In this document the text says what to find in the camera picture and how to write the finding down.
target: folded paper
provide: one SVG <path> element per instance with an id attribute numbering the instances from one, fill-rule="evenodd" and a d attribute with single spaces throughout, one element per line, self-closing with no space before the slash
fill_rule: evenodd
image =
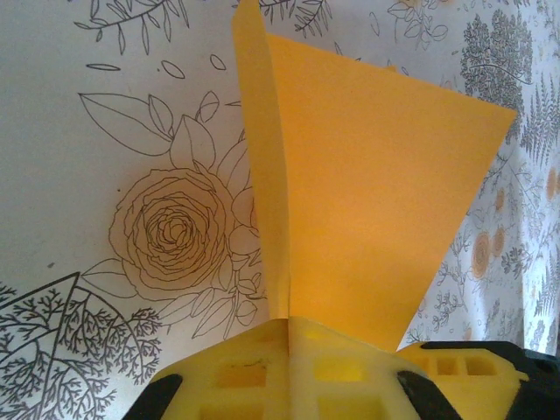
<path id="1" fill-rule="evenodd" d="M 233 29 L 271 317 L 395 351 L 515 112 Z"/>

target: botanical print fabric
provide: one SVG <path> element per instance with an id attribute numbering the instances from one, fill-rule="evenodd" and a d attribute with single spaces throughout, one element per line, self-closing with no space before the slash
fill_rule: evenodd
<path id="1" fill-rule="evenodd" d="M 237 4 L 0 3 L 0 418 L 120 418 L 159 368 L 267 318 Z M 259 4 L 274 33 L 518 112 L 402 346 L 554 354 L 560 4 Z"/>

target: flower illustration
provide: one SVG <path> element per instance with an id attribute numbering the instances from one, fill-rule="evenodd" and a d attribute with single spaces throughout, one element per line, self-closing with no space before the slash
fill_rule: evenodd
<path id="1" fill-rule="evenodd" d="M 552 200 L 554 193 L 557 189 L 557 170 L 551 168 L 549 171 L 549 178 L 546 181 L 546 198 Z"/>
<path id="2" fill-rule="evenodd" d="M 492 239 L 492 255 L 496 258 L 501 255 L 501 251 L 504 249 L 504 243 L 506 241 L 506 231 L 503 227 L 498 227 L 496 233 L 493 234 Z"/>
<path id="3" fill-rule="evenodd" d="M 496 193 L 496 212 L 501 213 L 504 208 L 504 201 L 506 199 L 506 192 L 503 188 L 500 188 Z"/>
<path id="4" fill-rule="evenodd" d="M 197 169 L 151 171 L 117 206 L 109 240 L 143 298 L 198 292 L 229 258 L 232 197 L 215 175 Z"/>
<path id="5" fill-rule="evenodd" d="M 490 263 L 490 237 L 487 232 L 480 232 L 472 249 L 472 273 L 482 278 Z"/>

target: branch drawing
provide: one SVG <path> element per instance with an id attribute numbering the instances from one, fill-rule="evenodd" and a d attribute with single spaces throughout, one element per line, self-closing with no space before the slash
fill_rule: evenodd
<path id="1" fill-rule="evenodd" d="M 90 0 L 89 18 L 86 23 L 74 22 L 84 31 L 95 32 L 95 42 L 100 42 L 107 31 L 116 30 L 116 39 L 121 55 L 126 51 L 125 28 L 134 21 L 141 23 L 140 38 L 146 55 L 150 54 L 151 27 L 161 30 L 163 26 L 168 42 L 172 40 L 170 13 L 180 18 L 188 28 L 189 18 L 185 0 L 127 0 L 126 6 L 112 0 L 101 6 L 100 0 Z"/>
<path id="2" fill-rule="evenodd" d="M 304 6 L 297 6 L 296 32 L 301 32 L 304 38 L 307 33 L 323 36 L 323 31 L 329 30 L 329 20 L 333 18 L 331 6 L 326 0 L 303 0 Z"/>
<path id="3" fill-rule="evenodd" d="M 419 326 L 410 328 L 406 332 L 406 342 L 407 344 L 422 343 L 425 341 L 430 341 L 431 330 L 429 327 L 424 327 L 424 323 Z"/>
<path id="4" fill-rule="evenodd" d="M 453 253 L 456 263 L 453 266 L 450 266 L 449 262 L 446 261 L 447 259 L 445 259 L 437 272 L 440 276 L 439 280 L 437 280 L 438 286 L 441 286 L 447 277 L 450 277 L 451 280 L 457 284 L 458 298 L 460 299 L 458 307 L 465 308 L 466 312 L 468 312 L 468 308 L 465 304 L 465 284 L 467 280 L 472 280 L 472 277 L 469 270 L 463 271 L 461 259 L 462 254 L 468 252 L 472 245 L 470 238 L 471 232 L 468 229 L 464 232 L 458 232 L 451 244 L 451 252 Z"/>
<path id="5" fill-rule="evenodd" d="M 241 0 L 235 0 L 234 8 L 237 8 Z M 280 16 L 280 20 L 284 18 L 291 18 L 295 8 L 297 0 L 259 0 L 259 7 L 261 8 L 261 13 L 270 20 L 270 23 L 274 23 L 275 16 Z"/>
<path id="6" fill-rule="evenodd" d="M 395 17 L 395 42 L 396 30 L 399 21 L 406 24 L 404 37 L 416 39 L 416 49 L 422 45 L 427 50 L 433 41 L 441 41 L 447 36 L 448 28 L 444 24 L 432 25 L 433 16 L 430 11 L 439 6 L 440 0 L 423 1 L 419 5 L 408 4 L 404 1 L 394 3 L 387 9 L 387 13 Z"/>
<path id="7" fill-rule="evenodd" d="M 446 326 L 451 314 L 464 305 L 464 303 L 459 302 L 456 295 L 452 295 L 449 291 L 442 294 L 440 291 L 437 294 L 437 304 L 434 305 L 438 315 L 434 315 L 431 321 L 434 325 L 434 332 L 437 333 L 442 326 Z"/>
<path id="8" fill-rule="evenodd" d="M 169 329 L 194 319 L 193 338 L 216 328 L 226 338 L 236 323 L 249 326 L 256 302 L 266 298 L 249 154 L 241 133 L 218 159 L 204 125 L 220 109 L 216 93 L 204 95 L 194 117 L 180 118 L 153 95 L 148 101 L 119 94 L 80 98 L 118 143 L 148 156 L 169 153 L 173 165 L 150 171 L 126 192 L 108 233 L 115 258 L 82 279 L 115 298 L 164 301 L 161 324 Z"/>
<path id="9" fill-rule="evenodd" d="M 0 306 L 0 417 L 102 420 L 116 398 L 113 373 L 135 384 L 154 374 L 156 313 L 140 309 L 126 318 L 80 277 L 10 293 Z"/>

